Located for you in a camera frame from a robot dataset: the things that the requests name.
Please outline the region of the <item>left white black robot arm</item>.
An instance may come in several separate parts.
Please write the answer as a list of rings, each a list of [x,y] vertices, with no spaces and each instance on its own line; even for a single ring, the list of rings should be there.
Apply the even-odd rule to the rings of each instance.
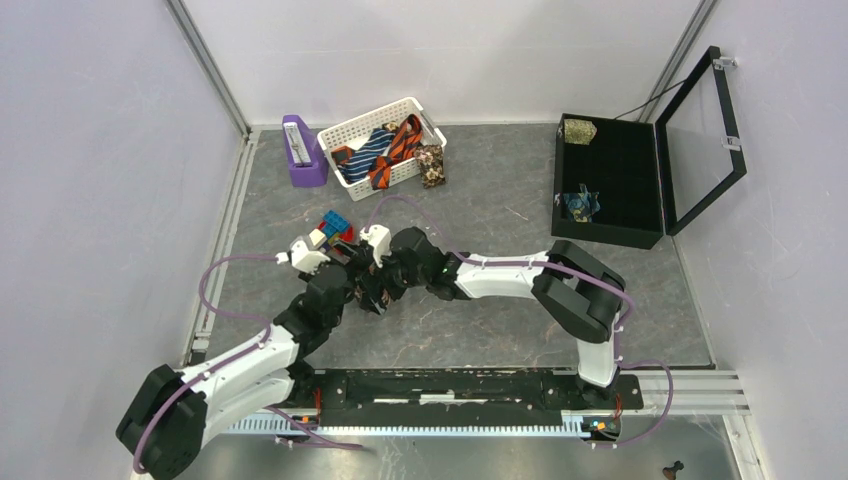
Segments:
[[[338,264],[321,266],[277,319],[211,360],[151,370],[116,428],[138,474],[174,479],[217,435],[257,411],[306,405],[314,394],[304,359],[327,341],[353,286]]]

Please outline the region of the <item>black pink floral tie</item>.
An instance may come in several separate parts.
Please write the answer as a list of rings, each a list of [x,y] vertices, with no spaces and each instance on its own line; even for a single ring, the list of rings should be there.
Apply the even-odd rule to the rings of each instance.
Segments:
[[[378,275],[365,272],[357,277],[355,297],[362,310],[382,314],[386,308],[384,293],[385,289]]]

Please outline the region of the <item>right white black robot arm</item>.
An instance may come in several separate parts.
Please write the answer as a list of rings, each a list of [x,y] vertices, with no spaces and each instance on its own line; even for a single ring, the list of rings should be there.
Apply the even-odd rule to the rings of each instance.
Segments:
[[[378,308],[414,287],[445,301],[535,300],[577,342],[580,400],[602,408],[617,396],[614,327],[628,301],[626,282],[576,244],[558,240],[531,255],[487,257],[443,251],[418,227],[391,234],[373,225],[360,235],[372,249]]]

